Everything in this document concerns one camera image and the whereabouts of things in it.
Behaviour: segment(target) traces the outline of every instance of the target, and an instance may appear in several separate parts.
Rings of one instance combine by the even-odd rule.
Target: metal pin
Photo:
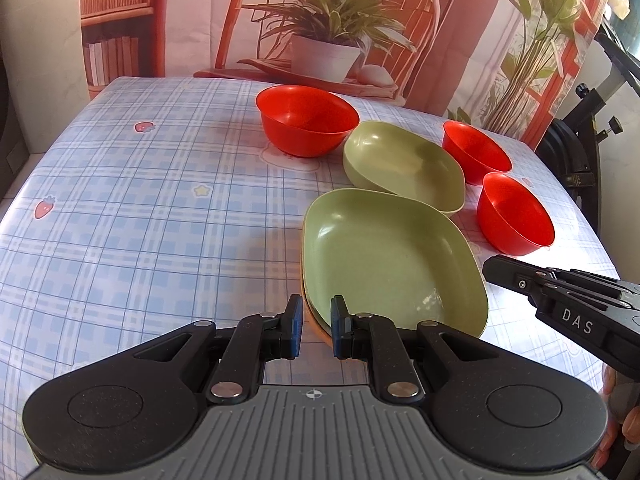
[[[409,397],[416,396],[420,391],[420,388],[413,383],[391,383],[386,390],[394,397],[401,399],[407,399]]]
[[[211,387],[211,393],[221,399],[233,399],[242,394],[242,386],[238,383],[216,383]]]

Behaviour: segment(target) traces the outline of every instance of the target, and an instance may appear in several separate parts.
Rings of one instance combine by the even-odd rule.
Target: human hand
[[[616,386],[617,372],[609,365],[602,365],[602,391],[600,395],[607,402],[613,388]],[[607,422],[607,431],[598,446],[591,465],[594,468],[600,469],[607,463],[609,459],[609,450],[612,444],[616,441],[618,432],[620,431],[620,425],[613,419],[609,413],[609,421]],[[626,416],[624,423],[622,424],[622,435],[632,444],[640,443],[640,406],[634,407]]]

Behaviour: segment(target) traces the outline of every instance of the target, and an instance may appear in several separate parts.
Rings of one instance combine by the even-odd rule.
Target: strawberry print
[[[40,200],[36,209],[33,211],[33,216],[35,216],[36,220],[40,220],[43,216],[46,216],[49,211],[53,209],[55,202],[56,199],[51,195],[47,196],[44,200]]]
[[[153,130],[155,127],[156,127],[155,124],[150,123],[149,121],[144,121],[142,123],[136,123],[136,125],[134,126],[134,129],[139,134],[146,134],[147,132],[150,132],[151,130]]]

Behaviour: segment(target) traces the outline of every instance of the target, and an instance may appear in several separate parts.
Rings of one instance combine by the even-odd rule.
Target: plaid tablecloth
[[[270,146],[255,95],[267,85],[217,79],[120,78],[93,101],[33,171],[0,224],[2,474],[35,465],[20,412],[57,375],[197,319],[235,326],[281,311],[300,292],[306,208],[350,186],[341,153],[316,160]],[[405,127],[440,143],[442,119],[347,98],[362,120]],[[512,175],[549,211],[556,243],[523,258],[615,276],[574,203],[524,144],[495,140]],[[479,187],[452,220],[478,264],[494,251],[476,223]],[[526,298],[487,287],[482,338],[564,370],[595,388],[600,364],[534,318]],[[273,362],[271,383],[357,383],[305,323],[302,352]]]

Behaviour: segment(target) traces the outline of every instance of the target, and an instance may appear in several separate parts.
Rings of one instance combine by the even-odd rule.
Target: gray ridged panel
[[[248,402],[213,408],[193,436],[159,461],[100,480],[506,480],[464,462],[417,410],[377,400],[368,386],[262,386]],[[89,475],[45,465],[29,480]],[[586,466],[538,475],[593,480]]]

